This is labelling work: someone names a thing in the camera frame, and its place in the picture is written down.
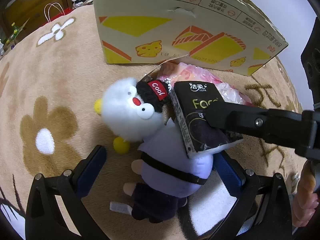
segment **yellow pom-pom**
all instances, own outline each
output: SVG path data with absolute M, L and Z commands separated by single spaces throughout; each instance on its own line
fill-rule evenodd
M 113 148 L 115 149 L 116 153 L 125 154 L 129 152 L 130 143 L 124 141 L 121 137 L 117 137 L 113 140 Z
M 95 111 L 98 115 L 101 115 L 101 106 L 102 106 L 102 99 L 99 98 L 99 99 L 96 100 L 96 102 L 94 103 L 94 111 Z

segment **red label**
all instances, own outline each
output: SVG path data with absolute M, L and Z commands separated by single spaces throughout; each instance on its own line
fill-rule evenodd
M 159 80 L 154 80 L 148 83 L 148 85 L 152 88 L 153 92 L 156 93 L 159 101 L 168 96 L 167 91 Z

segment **human hand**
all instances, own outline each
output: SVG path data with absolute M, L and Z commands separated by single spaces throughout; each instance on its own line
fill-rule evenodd
M 316 186 L 316 179 L 311 172 L 311 162 L 306 161 L 301 172 L 301 179 L 298 183 L 298 191 L 293 199 L 292 223 L 295 227 L 305 227 L 315 213 L 319 205 L 319 198 L 313 193 Z

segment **blanket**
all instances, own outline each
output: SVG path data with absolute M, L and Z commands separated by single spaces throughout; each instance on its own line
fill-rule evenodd
M 228 213 L 234 199 L 214 171 L 169 221 L 151 224 L 109 210 L 110 201 L 132 205 L 122 188 L 125 182 L 141 181 L 131 170 L 131 162 L 140 157 L 139 144 L 133 144 L 126 155 L 115 153 L 115 136 L 93 105 L 116 80 L 140 80 L 155 67 L 106 64 L 93 6 L 80 7 L 47 23 L 0 61 L 0 208 L 21 236 L 34 176 L 39 172 L 57 176 L 73 169 L 97 144 L 107 148 L 107 161 L 82 202 L 112 240 L 201 239 Z M 210 71 L 246 94 L 256 106 L 302 111 L 277 57 L 251 76 Z M 281 173 L 289 193 L 297 183 L 298 176 L 293 175 L 305 162 L 293 149 L 249 136 L 227 152 L 243 168 L 259 175 Z M 58 203 L 68 227 L 76 232 L 61 199 Z

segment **white flower center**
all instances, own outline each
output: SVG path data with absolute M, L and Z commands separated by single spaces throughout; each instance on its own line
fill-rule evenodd
M 54 140 L 47 128 L 42 128 L 36 136 L 36 147 L 43 154 L 53 154 Z

